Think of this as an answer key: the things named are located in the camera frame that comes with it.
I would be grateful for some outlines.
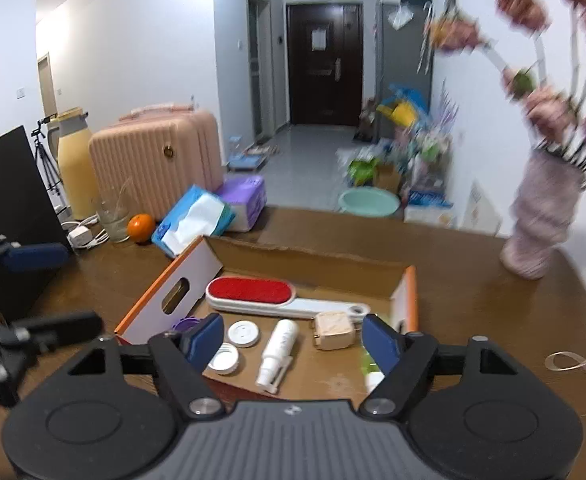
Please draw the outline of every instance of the white brush handle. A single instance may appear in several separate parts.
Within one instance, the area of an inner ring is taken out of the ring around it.
[[[305,300],[296,298],[284,304],[253,303],[251,301],[222,300],[207,291],[207,302],[216,310],[250,314],[253,316],[272,316],[295,319],[313,319],[320,312],[345,312],[351,321],[361,322],[371,308],[364,303],[345,303],[343,301]]]

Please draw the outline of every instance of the white bottle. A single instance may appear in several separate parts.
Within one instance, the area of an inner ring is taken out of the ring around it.
[[[277,393],[279,382],[291,364],[291,349],[298,333],[297,323],[282,319],[275,326],[262,353],[262,365],[255,384],[272,395]]]

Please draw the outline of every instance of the beige cube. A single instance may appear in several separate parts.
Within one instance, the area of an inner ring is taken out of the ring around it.
[[[355,343],[355,327],[346,312],[321,312],[312,320],[320,350],[338,350]]]

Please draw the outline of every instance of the orange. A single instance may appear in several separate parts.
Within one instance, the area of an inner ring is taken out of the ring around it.
[[[127,225],[127,234],[137,244],[148,242],[153,231],[155,231],[155,220],[147,214],[135,215]]]

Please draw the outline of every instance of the pink vase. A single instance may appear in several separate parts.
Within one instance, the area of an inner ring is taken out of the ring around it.
[[[511,207],[517,218],[502,250],[502,263],[518,276],[538,280],[553,248],[566,240],[585,182],[584,173],[544,150],[534,150]]]

